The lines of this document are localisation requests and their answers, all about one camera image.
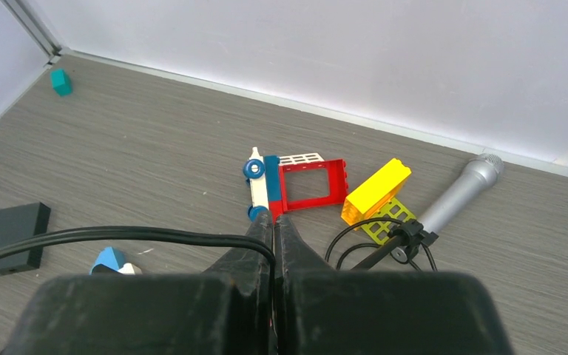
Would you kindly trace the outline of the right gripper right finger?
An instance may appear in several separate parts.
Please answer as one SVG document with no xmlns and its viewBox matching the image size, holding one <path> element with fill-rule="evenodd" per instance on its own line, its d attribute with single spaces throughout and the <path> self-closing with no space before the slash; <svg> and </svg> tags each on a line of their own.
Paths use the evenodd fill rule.
<svg viewBox="0 0 568 355">
<path fill-rule="evenodd" d="M 512 354 L 484 285 L 468 274 L 337 271 L 290 217 L 274 224 L 281 354 Z"/>
</svg>

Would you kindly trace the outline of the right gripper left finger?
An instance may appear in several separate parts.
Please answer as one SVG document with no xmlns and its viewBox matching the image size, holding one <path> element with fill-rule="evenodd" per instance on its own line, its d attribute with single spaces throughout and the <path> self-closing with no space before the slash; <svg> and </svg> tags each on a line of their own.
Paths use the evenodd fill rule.
<svg viewBox="0 0 568 355">
<path fill-rule="evenodd" d="M 269 354 L 270 268 L 232 248 L 199 274 L 71 275 L 44 283 L 5 354 Z"/>
</svg>

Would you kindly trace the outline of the black network switch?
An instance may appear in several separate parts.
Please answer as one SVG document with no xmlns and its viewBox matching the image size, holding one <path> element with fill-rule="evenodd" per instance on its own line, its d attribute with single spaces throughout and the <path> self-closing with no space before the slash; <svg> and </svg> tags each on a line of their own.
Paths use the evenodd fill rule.
<svg viewBox="0 0 568 355">
<path fill-rule="evenodd" d="M 50 213 L 40 202 L 0 209 L 0 248 L 45 233 Z M 1 258 L 0 276 L 39 268 L 42 254 L 42 248 L 35 248 Z"/>
</svg>

